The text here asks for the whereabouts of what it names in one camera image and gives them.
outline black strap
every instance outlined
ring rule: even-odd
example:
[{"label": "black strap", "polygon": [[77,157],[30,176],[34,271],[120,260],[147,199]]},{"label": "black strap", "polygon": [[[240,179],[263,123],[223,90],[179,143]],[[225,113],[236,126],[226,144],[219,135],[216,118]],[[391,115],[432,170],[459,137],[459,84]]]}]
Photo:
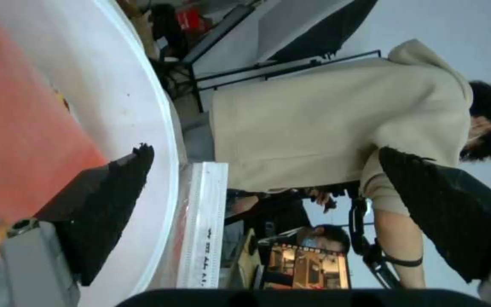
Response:
[{"label": "black strap", "polygon": [[405,266],[407,268],[415,268],[419,265],[421,265],[421,263],[423,262],[423,257],[418,259],[418,260],[414,260],[414,261],[405,261],[405,260],[399,260],[399,259],[396,259],[396,258],[393,258],[392,256],[386,254],[386,256],[382,256],[382,259],[389,262],[390,264],[397,264],[398,266]]},{"label": "black strap", "polygon": [[397,258],[393,258],[392,256],[388,255],[386,252],[384,252],[377,238],[374,239],[373,247],[376,253],[378,254],[378,257],[380,257],[383,261],[389,262],[390,264],[397,264],[398,266],[405,266],[407,268],[415,268],[423,262],[423,257],[414,261],[407,261],[407,260],[400,260]]}]

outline white round table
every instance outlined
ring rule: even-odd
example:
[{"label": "white round table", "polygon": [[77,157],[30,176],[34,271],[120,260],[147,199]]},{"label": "white round table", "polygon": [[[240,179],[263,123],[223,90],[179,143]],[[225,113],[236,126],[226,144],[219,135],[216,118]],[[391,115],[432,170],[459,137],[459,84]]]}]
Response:
[{"label": "white round table", "polygon": [[141,142],[156,157],[122,237],[80,306],[115,306],[148,286],[169,235],[179,162],[168,101],[131,24],[111,0],[0,0],[0,21],[63,93],[108,159]]}]

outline white wall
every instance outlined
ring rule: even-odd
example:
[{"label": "white wall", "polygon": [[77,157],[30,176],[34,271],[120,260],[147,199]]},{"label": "white wall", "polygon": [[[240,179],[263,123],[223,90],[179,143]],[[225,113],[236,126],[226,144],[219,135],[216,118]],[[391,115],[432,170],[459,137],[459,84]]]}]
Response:
[{"label": "white wall", "polygon": [[[491,82],[491,1],[481,0],[379,0],[361,28],[346,42],[338,57],[381,49],[384,55],[399,43],[417,38],[469,79]],[[463,165],[491,187],[491,163]],[[322,214],[307,204],[312,224],[347,223],[347,200],[337,212]],[[374,237],[372,227],[366,229]],[[378,287],[361,259],[350,253],[352,285]],[[425,239],[426,281],[431,288],[447,288],[476,295],[476,284],[467,285]]]}]

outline person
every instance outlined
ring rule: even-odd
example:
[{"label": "person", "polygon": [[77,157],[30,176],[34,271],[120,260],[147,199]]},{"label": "person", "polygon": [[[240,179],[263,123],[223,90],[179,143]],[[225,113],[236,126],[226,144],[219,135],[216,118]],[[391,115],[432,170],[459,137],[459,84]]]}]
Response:
[{"label": "person", "polygon": [[271,243],[286,243],[316,249],[325,249],[327,251],[349,252],[349,237],[340,226],[323,224],[315,227],[303,226],[293,229],[286,234],[280,234],[276,237],[267,237],[259,240],[259,246],[269,246]]},{"label": "person", "polygon": [[[247,202],[249,198],[251,196],[237,200],[230,199],[227,202],[226,215],[232,216],[237,213],[236,207],[242,207],[244,200]],[[329,224],[312,227],[302,200],[292,200],[285,204],[285,210],[263,212],[255,218],[225,226],[222,245],[224,266],[230,265],[240,252],[238,251],[239,244],[247,229],[255,231],[263,263],[269,260],[270,246],[274,242],[315,247],[346,254],[349,252],[349,237],[341,227]]]},{"label": "person", "polygon": [[216,91],[209,113],[183,126],[187,155],[228,163],[246,191],[360,181],[378,241],[401,284],[425,287],[422,232],[384,174],[385,146],[446,167],[491,159],[491,84],[467,81],[412,40],[388,58]]}]

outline orange cloth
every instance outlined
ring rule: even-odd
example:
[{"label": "orange cloth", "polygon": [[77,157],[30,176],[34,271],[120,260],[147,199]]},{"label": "orange cloth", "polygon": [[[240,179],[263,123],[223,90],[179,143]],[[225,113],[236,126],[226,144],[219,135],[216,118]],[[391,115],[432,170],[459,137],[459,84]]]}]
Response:
[{"label": "orange cloth", "polygon": [[0,26],[0,218],[32,216],[82,169],[106,163]]}]

